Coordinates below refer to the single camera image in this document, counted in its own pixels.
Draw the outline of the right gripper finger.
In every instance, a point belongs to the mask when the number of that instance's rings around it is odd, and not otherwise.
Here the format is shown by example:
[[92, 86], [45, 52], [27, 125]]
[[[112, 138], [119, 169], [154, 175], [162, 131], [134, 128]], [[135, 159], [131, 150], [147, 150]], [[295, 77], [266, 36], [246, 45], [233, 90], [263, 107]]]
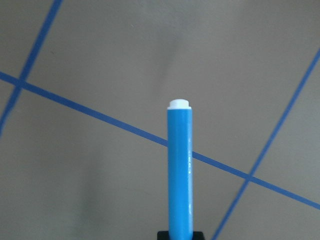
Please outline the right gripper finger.
[[[157, 232], [157, 240], [170, 240], [168, 231], [158, 231]], [[194, 231], [192, 240], [205, 240], [205, 236], [201, 231]]]

